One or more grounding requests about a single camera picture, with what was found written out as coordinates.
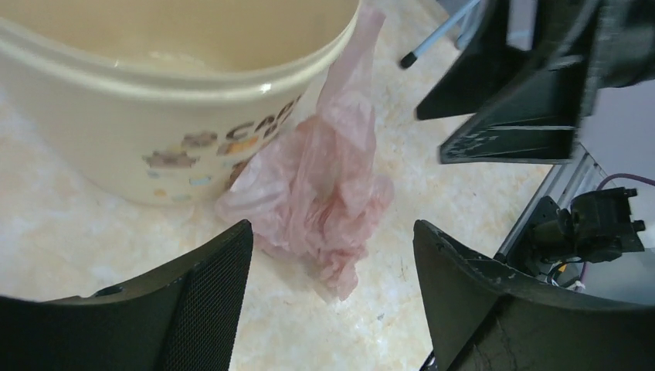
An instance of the marble tabletop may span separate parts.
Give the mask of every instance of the marble tabletop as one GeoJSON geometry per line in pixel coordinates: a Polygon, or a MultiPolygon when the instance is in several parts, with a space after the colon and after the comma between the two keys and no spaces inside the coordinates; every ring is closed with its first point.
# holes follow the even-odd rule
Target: marble tabletop
{"type": "MultiPolygon", "coordinates": [[[[447,15],[433,0],[365,0],[387,15],[375,54],[376,170],[396,199],[358,265],[359,286],[331,297],[298,264],[256,251],[232,366],[251,369],[417,369],[431,350],[412,253],[425,219],[493,255],[548,166],[440,165],[436,147],[463,117],[412,113],[455,60],[448,39],[411,69],[397,61],[447,15]]],[[[296,121],[311,112],[321,82],[296,121]]],[[[0,107],[0,294],[32,300],[89,295],[149,271],[222,232],[212,203],[155,209],[108,195],[77,175],[6,104],[0,107]]]]}

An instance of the purple cable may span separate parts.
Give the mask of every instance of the purple cable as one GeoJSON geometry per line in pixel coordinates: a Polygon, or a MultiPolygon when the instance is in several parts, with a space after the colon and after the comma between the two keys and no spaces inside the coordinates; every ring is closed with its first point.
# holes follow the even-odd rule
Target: purple cable
{"type": "MultiPolygon", "coordinates": [[[[621,172],[619,174],[614,174],[610,175],[607,178],[603,179],[600,184],[598,184],[598,187],[596,188],[597,191],[605,188],[607,186],[607,183],[611,182],[614,179],[630,179],[630,180],[635,180],[637,182],[642,182],[644,184],[647,184],[649,186],[655,186],[655,180],[648,179],[643,176],[639,175],[634,175],[634,174],[627,174],[625,172],[621,172]]],[[[583,279],[585,278],[585,273],[587,271],[587,263],[582,263],[582,270],[580,271],[580,283],[583,282],[583,279]]],[[[576,287],[574,291],[579,291],[580,287],[576,287]]]]}

